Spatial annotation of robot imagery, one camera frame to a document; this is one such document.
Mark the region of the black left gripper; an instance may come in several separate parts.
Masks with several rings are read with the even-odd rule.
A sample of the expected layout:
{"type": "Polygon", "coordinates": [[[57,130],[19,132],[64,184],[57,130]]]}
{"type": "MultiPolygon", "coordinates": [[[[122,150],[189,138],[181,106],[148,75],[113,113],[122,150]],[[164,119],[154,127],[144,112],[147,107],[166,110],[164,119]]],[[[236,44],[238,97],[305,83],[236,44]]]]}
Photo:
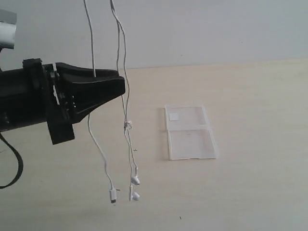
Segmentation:
{"type": "MultiPolygon", "coordinates": [[[[90,112],[125,93],[125,79],[116,70],[82,68],[56,63],[60,79],[72,83],[72,122],[78,123],[90,112]]],[[[42,102],[52,144],[75,138],[65,105],[57,92],[57,72],[52,64],[40,59],[23,60],[23,70],[31,82],[31,90],[42,102]]]]}

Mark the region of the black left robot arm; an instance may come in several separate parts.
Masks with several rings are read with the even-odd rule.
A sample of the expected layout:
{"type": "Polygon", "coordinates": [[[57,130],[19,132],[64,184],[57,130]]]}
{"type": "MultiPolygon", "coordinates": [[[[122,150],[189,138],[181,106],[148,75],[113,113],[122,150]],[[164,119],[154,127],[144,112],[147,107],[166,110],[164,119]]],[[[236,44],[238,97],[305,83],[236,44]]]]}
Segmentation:
{"type": "Polygon", "coordinates": [[[0,130],[46,122],[53,144],[71,141],[74,124],[125,91],[116,70],[23,60],[21,69],[0,74],[0,130]]]}

